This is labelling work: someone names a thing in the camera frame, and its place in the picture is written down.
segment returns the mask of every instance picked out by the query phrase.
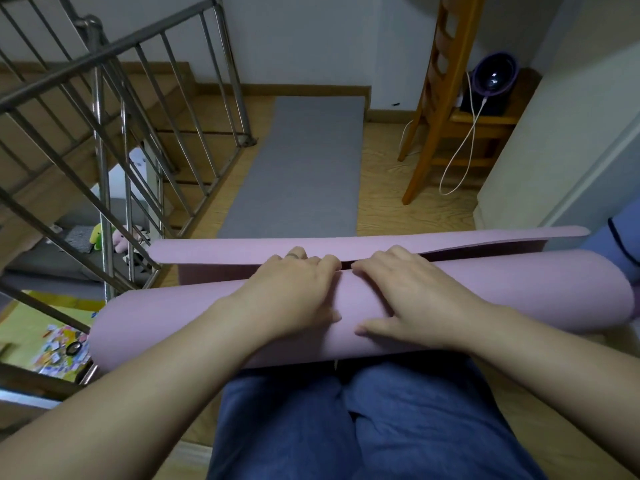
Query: hand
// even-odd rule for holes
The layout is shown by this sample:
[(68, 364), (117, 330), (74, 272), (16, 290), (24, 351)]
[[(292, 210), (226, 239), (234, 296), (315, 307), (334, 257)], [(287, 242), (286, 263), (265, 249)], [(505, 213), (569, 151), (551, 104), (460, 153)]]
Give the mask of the hand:
[(297, 246), (284, 258), (271, 256), (240, 289), (214, 306), (233, 319), (246, 318), (250, 326), (266, 332), (267, 340), (336, 322), (340, 315), (324, 301), (340, 268), (337, 257), (307, 258)]
[(353, 263), (380, 288), (395, 316), (367, 320), (357, 335), (385, 335), (426, 347), (466, 351), (484, 317), (500, 310), (427, 259), (400, 246)]

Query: person's left hand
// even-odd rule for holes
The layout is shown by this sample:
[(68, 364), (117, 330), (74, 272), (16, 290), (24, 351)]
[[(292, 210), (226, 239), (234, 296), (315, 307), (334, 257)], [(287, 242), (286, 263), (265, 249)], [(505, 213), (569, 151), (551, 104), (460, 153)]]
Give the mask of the person's left hand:
[(214, 306), (230, 319), (245, 319), (264, 330), (268, 340), (337, 322), (340, 315), (324, 301), (340, 268), (337, 257), (307, 258), (297, 246), (284, 258), (270, 257), (240, 289)]

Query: gray mat on floor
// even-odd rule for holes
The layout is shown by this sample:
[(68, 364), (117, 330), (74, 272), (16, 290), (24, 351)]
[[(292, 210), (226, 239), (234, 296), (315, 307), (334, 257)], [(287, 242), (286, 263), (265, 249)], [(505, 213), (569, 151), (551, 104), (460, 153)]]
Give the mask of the gray mat on floor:
[(363, 97), (279, 97), (220, 238), (356, 235)]

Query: metal railing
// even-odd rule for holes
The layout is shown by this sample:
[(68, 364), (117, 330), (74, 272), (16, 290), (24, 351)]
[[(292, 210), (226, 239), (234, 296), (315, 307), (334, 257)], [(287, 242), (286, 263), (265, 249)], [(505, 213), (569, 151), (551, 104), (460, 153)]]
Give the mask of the metal railing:
[[(27, 1), (68, 62), (61, 66), (50, 67), (43, 56), (38, 53), (34, 44), (28, 39), (26, 33), (21, 29), (20, 24), (12, 17), (9, 10), (0, 4), (0, 12), (2, 15), (9, 21), (12, 28), (14, 28), (18, 36), (25, 42), (32, 55), (41, 65), (43, 71), (45, 71), (43, 76), (38, 79), (27, 80), (20, 72), (18, 66), (12, 62), (0, 48), (0, 59), (4, 62), (5, 67), (22, 83), (20, 87), (9, 94), (0, 96), (0, 116), (6, 115), (9, 117), (48, 160), (45, 165), (39, 168), (32, 168), (17, 151), (11, 149), (11, 145), (7, 141), (0, 139), (0, 149), (27, 173), (27, 177), (15, 185), (14, 188), (5, 189), (0, 187), (0, 203), (4, 204), (5, 208), (9, 209), (12, 214), (20, 217), (23, 222), (27, 223), (43, 237), (51, 240), (60, 250), (66, 252), (66, 254), (75, 259), (80, 265), (84, 266), (84, 268), (91, 271), (103, 281), (106, 301), (127, 290), (150, 287), (156, 281), (161, 270), (161, 266), (153, 261), (147, 252), (150, 242), (153, 239), (164, 239), (167, 237), (180, 238), (184, 236), (189, 226), (193, 224), (199, 211), (201, 211), (204, 202), (220, 183), (221, 177), (224, 176), (240, 149), (243, 146), (255, 144), (231, 51), (222, 1), (203, 0), (164, 20), (160, 20), (126, 37), (110, 42), (102, 29), (102, 24), (98, 17), (93, 15), (79, 16), (69, 0), (58, 0), (88, 51), (86, 55), (75, 59), (71, 57), (63, 46), (51, 24), (47, 21), (43, 12), (39, 10), (36, 3), (34, 3), (33, 0)], [(232, 88), (231, 95), (226, 94), (220, 65), (212, 44), (212, 35), (207, 26), (205, 12), (209, 10), (214, 13), (218, 26), (218, 36), (224, 53), (224, 65), (226, 65), (229, 83)], [(211, 59), (212, 67), (220, 85), (225, 112), (230, 124), (231, 131), (225, 132), (224, 134), (228, 135), (229, 138), (233, 138), (235, 143), (235, 151), (229, 156), (222, 168), (218, 168), (215, 163), (214, 153), (208, 145), (205, 132), (203, 131), (191, 101), (188, 85), (185, 82), (184, 75), (180, 72), (179, 64), (166, 35), (167, 30), (196, 17), (199, 18), (202, 26), (202, 34), (208, 49), (207, 53), (203, 54), (203, 57), (209, 57)], [(172, 114), (165, 94), (141, 46), (143, 42), (156, 37), (159, 37), (164, 45), (177, 86), (184, 98), (186, 111), (193, 121), (194, 128), (196, 129), (195, 132), (203, 147), (206, 162), (211, 167), (211, 172), (214, 177), (211, 183), (205, 183), (201, 176), (199, 170), (201, 167), (199, 167), (198, 162), (189, 151), (184, 135)], [(157, 99), (157, 104), (169, 122), (169, 126), (176, 138), (182, 156), (187, 162), (196, 185), (202, 193), (202, 198), (196, 205), (189, 204), (180, 184), (176, 181), (174, 175), (177, 170), (176, 165), (171, 155), (166, 151), (158, 130), (152, 123), (152, 119), (145, 109), (139, 94), (137, 94), (123, 64), (118, 59), (119, 55), (130, 49), (133, 49), (135, 53), (137, 53), (140, 64), (148, 78), (148, 83)], [(55, 108), (52, 108), (51, 105), (45, 101), (44, 95), (48, 91), (53, 90), (62, 92), (64, 99), (71, 105), (75, 115), (82, 120), (84, 128), (82, 128), (79, 136), (75, 136), (79, 133), (78, 128), (72, 128), (68, 121), (61, 120)], [(105, 108), (107, 91), (110, 91), (112, 95), (109, 96), (114, 96), (119, 103), (119, 111), (112, 114), (108, 114)], [(240, 129), (236, 129), (233, 110), (228, 100), (229, 97), (233, 98), (237, 108)], [(41, 110), (53, 120), (60, 133), (68, 138), (68, 146), (66, 148), (59, 149), (55, 144), (48, 141), (45, 135), (43, 135), (41, 128), (25, 116), (23, 112), (24, 105), (33, 104), (33, 102), (38, 104)], [(99, 186), (98, 195), (94, 194), (91, 186), (78, 175), (68, 158), (69, 155), (73, 154), (91, 139), (95, 142), (95, 161)], [(144, 178), (136, 165), (131, 163), (129, 153), (133, 148), (140, 148), (144, 153), (148, 169), (150, 170), (150, 178)], [(110, 208), (109, 163), (111, 161), (119, 164), (125, 174), (124, 222), (117, 218)], [(41, 221), (28, 208), (28, 205), (23, 204), (16, 198), (15, 193), (17, 190), (23, 191), (25, 188), (28, 189), (30, 182), (53, 167), (61, 171), (68, 181), (98, 209), (100, 212), (100, 224), (103, 230), (113, 227), (123, 234), (127, 240), (129, 252), (128, 264), (125, 271), (121, 271), (114, 266), (113, 242), (110, 232), (102, 233), (102, 265), (98, 266), (89, 260), (85, 254), (76, 250), (58, 233), (50, 229), (48, 224)], [(167, 205), (163, 190), (165, 182), (171, 186), (178, 201), (188, 215), (187, 222), (179, 230), (172, 228), (166, 215)], [(143, 201), (135, 195), (132, 191), (133, 188), (142, 196)], [(132, 215), (135, 207), (138, 207), (148, 219), (149, 229), (146, 229), (146, 231), (150, 231), (149, 234), (138, 232), (133, 226)], [(149, 268), (148, 278), (143, 284), (140, 283), (140, 280), (136, 277), (136, 263), (134, 261), (136, 255), (138, 256), (139, 262), (144, 263)], [(3, 282), (0, 282), (0, 293), (31, 306), (79, 331), (89, 332), (89, 327), (78, 322), (78, 320)], [(89, 382), (95, 377), (95, 373), (95, 367), (91, 367), (84, 375), (83, 383)]]

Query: blue pants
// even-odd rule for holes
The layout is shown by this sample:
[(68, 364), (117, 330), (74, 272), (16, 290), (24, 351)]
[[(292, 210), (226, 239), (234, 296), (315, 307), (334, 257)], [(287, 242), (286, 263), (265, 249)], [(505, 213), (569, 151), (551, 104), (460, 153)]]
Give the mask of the blue pants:
[(428, 351), (240, 372), (208, 480), (542, 479), (471, 359)]

